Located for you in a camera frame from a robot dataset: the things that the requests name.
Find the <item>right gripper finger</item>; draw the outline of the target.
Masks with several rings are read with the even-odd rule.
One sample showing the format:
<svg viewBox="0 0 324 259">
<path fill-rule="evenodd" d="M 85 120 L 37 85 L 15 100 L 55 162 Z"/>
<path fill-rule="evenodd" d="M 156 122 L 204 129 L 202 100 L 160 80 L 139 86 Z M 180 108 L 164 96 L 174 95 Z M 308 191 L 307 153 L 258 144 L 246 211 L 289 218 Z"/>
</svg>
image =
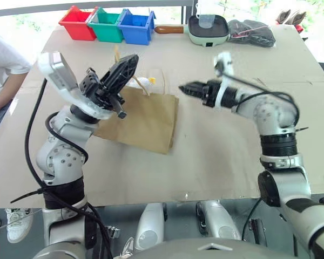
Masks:
<svg viewBox="0 0 324 259">
<path fill-rule="evenodd" d="M 186 84 L 180 85 L 179 89 L 181 91 L 200 91 L 204 86 L 205 86 L 205 84 L 203 82 L 192 81 L 192 82 L 188 82 Z"/>
<path fill-rule="evenodd" d="M 191 97 L 195 97 L 198 99 L 204 98 L 204 93 L 201 88 L 182 88 L 181 91 Z"/>
</svg>

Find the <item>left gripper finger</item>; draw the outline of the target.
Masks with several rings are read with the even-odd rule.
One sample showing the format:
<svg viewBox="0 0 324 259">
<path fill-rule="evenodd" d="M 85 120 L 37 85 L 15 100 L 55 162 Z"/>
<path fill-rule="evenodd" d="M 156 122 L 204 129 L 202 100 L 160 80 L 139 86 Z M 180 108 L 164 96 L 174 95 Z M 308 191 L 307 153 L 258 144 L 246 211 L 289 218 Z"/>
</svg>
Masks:
<svg viewBox="0 0 324 259">
<path fill-rule="evenodd" d="M 125 100 L 120 95 L 109 96 L 109 101 L 113 107 L 113 110 L 117 113 L 118 118 L 124 119 L 127 113 L 123 109 L 123 103 Z"/>
<path fill-rule="evenodd" d="M 100 80 L 106 94 L 118 94 L 134 76 L 139 56 L 131 54 L 119 59 Z"/>
</svg>

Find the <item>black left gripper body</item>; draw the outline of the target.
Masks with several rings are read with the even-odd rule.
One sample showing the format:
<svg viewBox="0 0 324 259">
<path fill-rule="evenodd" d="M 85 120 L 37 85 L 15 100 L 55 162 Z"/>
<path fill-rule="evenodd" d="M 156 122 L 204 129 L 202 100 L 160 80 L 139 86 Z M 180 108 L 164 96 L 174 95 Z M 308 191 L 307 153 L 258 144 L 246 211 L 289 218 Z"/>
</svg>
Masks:
<svg viewBox="0 0 324 259">
<path fill-rule="evenodd" d="M 86 76 L 79 85 L 84 96 L 94 104 L 109 111 L 115 111 L 121 107 L 125 100 L 120 95 L 124 87 L 124 77 L 121 72 L 109 70 L 102 78 L 99 78 L 93 68 L 86 71 Z"/>
</svg>

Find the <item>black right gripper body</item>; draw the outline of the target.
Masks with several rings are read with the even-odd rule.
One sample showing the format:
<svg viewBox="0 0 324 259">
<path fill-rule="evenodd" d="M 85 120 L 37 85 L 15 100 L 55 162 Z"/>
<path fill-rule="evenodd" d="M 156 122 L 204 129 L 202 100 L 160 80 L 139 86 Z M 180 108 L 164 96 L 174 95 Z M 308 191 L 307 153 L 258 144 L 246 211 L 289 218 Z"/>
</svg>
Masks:
<svg viewBox="0 0 324 259">
<path fill-rule="evenodd" d="M 221 88 L 221 80 L 208 80 L 202 87 L 202 104 L 211 108 L 215 107 L 218 92 Z"/>
</svg>

